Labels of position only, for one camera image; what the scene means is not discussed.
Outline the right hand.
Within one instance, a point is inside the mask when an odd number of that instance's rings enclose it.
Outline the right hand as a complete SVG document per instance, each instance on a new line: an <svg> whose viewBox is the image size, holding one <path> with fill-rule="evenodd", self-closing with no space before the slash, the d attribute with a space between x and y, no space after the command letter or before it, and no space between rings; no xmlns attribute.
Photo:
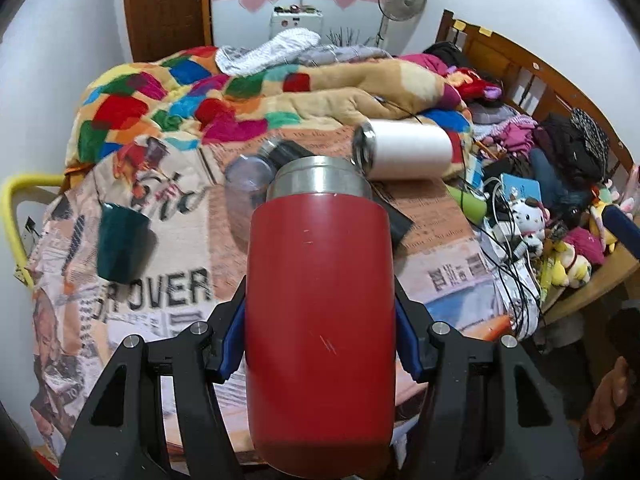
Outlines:
<svg viewBox="0 0 640 480"><path fill-rule="evenodd" d="M588 410L588 422L593 434L600 434L614 426L616 411L625 404L630 374L626 359L620 356L612 370L598 385Z"/></svg>

